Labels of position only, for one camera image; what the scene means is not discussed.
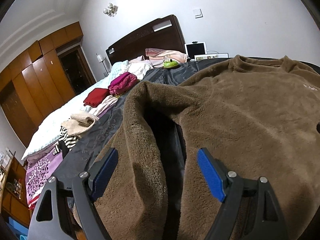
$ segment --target black and white striped garment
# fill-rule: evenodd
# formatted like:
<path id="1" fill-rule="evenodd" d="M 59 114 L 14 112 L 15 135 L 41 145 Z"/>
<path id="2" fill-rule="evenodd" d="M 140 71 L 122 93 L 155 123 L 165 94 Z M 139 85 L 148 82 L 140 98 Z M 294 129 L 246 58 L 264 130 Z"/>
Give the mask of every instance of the black and white striped garment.
<path id="1" fill-rule="evenodd" d="M 61 149 L 59 148 L 59 141 L 64 141 L 66 146 L 71 150 L 73 146 L 76 145 L 76 143 L 79 141 L 79 138 L 77 136 L 68 136 L 68 130 L 64 128 L 63 126 L 60 128 L 60 138 L 57 141 L 56 146 L 54 147 L 53 155 L 58 154 L 61 152 Z"/>

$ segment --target green toy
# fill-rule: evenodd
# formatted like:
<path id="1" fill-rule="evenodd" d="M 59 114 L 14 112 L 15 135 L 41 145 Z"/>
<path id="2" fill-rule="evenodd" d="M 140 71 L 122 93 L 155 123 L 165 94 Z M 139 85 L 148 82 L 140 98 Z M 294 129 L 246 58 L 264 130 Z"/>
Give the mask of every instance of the green toy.
<path id="1" fill-rule="evenodd" d="M 163 67 L 164 68 L 174 68 L 176 66 L 178 66 L 179 63 L 175 60 L 172 60 L 170 58 L 170 55 L 165 55 L 164 59 L 163 59 Z"/>

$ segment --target light switch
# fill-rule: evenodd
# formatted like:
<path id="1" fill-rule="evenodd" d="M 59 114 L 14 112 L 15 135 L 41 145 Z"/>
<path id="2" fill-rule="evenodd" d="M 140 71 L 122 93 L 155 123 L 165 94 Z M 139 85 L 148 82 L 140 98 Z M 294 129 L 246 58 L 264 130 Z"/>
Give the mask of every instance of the light switch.
<path id="1" fill-rule="evenodd" d="M 192 12 L 193 12 L 193 15 L 195 16 L 195 18 L 203 17 L 201 9 L 194 9 Z"/>

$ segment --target white quilt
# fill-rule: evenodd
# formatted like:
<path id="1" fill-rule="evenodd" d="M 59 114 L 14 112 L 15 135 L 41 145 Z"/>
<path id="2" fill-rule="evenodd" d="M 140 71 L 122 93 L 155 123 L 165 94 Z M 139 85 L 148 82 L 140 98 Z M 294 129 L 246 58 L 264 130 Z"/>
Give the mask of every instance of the white quilt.
<path id="1" fill-rule="evenodd" d="M 39 155 L 39 158 L 41 158 L 41 150 L 57 141 L 60 137 L 60 127 L 63 121 L 68 120 L 71 114 L 77 113 L 79 110 L 89 112 L 92 107 L 83 106 L 83 101 L 93 89 L 108 88 L 112 80 L 127 71 L 135 74 L 138 79 L 143 79 L 143 77 L 146 75 L 146 72 L 152 68 L 153 67 L 149 64 L 129 64 L 128 60 L 115 63 L 111 68 L 110 74 L 106 78 L 95 83 L 80 95 L 72 98 L 68 103 L 49 114 L 48 117 L 43 120 L 42 124 L 38 128 L 38 131 L 33 135 L 31 142 L 22 157 L 22 160 L 25 161 L 28 157 L 35 158 L 36 155 Z"/>

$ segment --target brown fleece sweater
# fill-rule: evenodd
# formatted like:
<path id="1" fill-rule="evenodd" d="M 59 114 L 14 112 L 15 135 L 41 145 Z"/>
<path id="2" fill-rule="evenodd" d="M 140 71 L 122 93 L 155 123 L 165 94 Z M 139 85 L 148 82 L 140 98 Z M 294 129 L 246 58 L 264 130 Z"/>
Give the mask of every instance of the brown fleece sweater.
<path id="1" fill-rule="evenodd" d="M 266 176 L 297 239 L 320 204 L 320 76 L 288 57 L 236 56 L 179 86 L 141 82 L 126 98 L 109 147 L 119 163 L 97 211 L 113 239 L 162 239 L 167 190 L 160 153 L 143 118 L 154 107 L 182 127 L 187 161 L 179 240 L 204 239 L 219 210 L 196 162 L 199 148 L 243 178 Z"/>

